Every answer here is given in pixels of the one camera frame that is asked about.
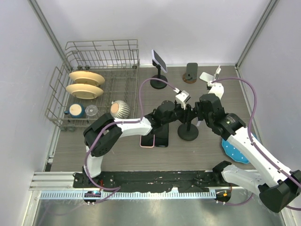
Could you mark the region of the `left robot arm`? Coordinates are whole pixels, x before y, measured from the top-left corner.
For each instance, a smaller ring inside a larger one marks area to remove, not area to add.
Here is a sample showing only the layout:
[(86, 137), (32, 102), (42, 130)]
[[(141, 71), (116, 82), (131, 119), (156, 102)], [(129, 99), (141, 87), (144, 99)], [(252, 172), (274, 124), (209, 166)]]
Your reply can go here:
[(121, 137), (156, 134), (163, 126), (174, 121), (186, 123), (196, 118), (197, 113), (190, 105), (164, 101), (151, 113), (137, 119), (117, 119), (105, 113), (84, 130), (83, 136), (87, 155), (84, 160), (84, 183), (94, 188), (99, 185), (101, 164), (106, 155)]

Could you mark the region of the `black round base stand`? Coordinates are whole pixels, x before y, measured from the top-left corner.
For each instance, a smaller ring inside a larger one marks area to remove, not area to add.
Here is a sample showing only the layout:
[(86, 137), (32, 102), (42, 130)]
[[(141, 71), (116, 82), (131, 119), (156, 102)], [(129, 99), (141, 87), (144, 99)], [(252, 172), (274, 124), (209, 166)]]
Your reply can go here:
[(195, 140), (198, 137), (198, 128), (189, 121), (178, 127), (178, 136), (186, 141)]

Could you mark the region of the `grey phone stand wooden base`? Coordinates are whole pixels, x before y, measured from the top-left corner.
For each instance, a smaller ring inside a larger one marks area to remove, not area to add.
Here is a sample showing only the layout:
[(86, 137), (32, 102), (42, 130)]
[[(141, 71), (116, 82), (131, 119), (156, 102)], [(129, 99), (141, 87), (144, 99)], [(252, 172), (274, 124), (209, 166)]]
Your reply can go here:
[(197, 81), (198, 75), (198, 64), (197, 63), (187, 63), (186, 72), (182, 76), (185, 83), (193, 84)]

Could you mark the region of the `white folding phone stand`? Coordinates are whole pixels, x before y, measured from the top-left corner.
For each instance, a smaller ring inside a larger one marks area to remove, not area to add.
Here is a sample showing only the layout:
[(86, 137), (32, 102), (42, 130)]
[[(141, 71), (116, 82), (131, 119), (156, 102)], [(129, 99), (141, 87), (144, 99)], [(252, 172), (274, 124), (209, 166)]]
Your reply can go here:
[(220, 72), (221, 72), (221, 66), (218, 66), (218, 68), (216, 69), (214, 75), (208, 74), (206, 72), (202, 72), (199, 78), (202, 81), (205, 81), (205, 82), (209, 83), (209, 82), (212, 82), (212, 81), (218, 79)]

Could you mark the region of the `black phone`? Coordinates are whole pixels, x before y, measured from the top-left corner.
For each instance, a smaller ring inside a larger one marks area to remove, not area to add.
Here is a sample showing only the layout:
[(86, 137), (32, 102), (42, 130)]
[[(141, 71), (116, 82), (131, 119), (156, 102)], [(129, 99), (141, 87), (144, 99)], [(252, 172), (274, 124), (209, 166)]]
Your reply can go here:
[(156, 147), (168, 147), (169, 145), (169, 124), (162, 126), (160, 131), (155, 135)]

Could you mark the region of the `pink case phone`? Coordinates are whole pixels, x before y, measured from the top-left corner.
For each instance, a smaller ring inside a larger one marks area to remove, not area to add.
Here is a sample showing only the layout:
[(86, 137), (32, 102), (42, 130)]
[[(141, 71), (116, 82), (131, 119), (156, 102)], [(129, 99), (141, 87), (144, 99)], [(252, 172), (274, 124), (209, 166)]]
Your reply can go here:
[(140, 147), (142, 148), (153, 148), (155, 146), (155, 135), (148, 134), (140, 136)]

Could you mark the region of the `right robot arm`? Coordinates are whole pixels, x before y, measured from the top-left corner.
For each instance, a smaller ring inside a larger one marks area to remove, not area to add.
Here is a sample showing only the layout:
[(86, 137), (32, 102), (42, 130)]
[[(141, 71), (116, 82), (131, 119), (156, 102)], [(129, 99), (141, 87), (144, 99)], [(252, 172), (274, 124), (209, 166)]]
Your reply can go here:
[(213, 169), (212, 179), (216, 185), (231, 183), (243, 187), (257, 195), (274, 213), (279, 213), (300, 195), (300, 170), (292, 171), (277, 160), (237, 115), (225, 112), (217, 95), (202, 95), (195, 107), (198, 118), (205, 120), (213, 133), (238, 149), (257, 170), (257, 173), (251, 173), (223, 161)]

